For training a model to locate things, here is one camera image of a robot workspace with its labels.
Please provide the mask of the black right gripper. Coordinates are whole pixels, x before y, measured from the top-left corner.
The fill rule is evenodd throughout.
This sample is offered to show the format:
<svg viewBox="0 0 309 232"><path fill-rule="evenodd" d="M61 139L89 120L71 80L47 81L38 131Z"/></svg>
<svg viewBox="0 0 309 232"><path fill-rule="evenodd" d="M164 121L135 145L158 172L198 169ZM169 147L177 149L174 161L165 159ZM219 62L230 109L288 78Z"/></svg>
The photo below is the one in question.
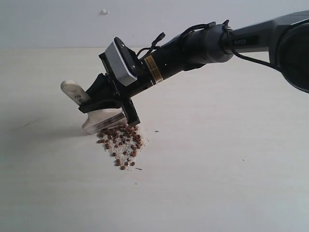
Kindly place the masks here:
<svg viewBox="0 0 309 232"><path fill-rule="evenodd" d="M103 109L121 109L129 125L138 125L140 118L132 97L185 71L189 65L189 56L184 49L161 47L142 58L138 58L132 50L128 49L128 51L134 61L134 66L131 68L137 80L129 86L118 82L103 52L99 58L106 74L100 73L87 89L86 93L91 100L82 103L78 108L79 111L89 113Z"/></svg>

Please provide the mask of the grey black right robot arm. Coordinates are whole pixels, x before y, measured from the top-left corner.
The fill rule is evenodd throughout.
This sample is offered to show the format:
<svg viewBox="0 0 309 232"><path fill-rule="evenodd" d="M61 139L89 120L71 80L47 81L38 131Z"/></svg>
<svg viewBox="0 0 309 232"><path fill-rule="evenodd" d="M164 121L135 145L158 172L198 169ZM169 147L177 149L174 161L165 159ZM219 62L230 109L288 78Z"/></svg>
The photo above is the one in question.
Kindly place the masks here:
<svg viewBox="0 0 309 232"><path fill-rule="evenodd" d="M279 71L300 91L309 90L309 13L286 14L240 29L227 21L197 24L169 42L159 34L149 47L135 53L115 37L100 54L106 73L87 90L90 99L80 106L89 113L121 109L129 125L140 120L132 97L182 72L209 63L224 63L233 56Z"/></svg>

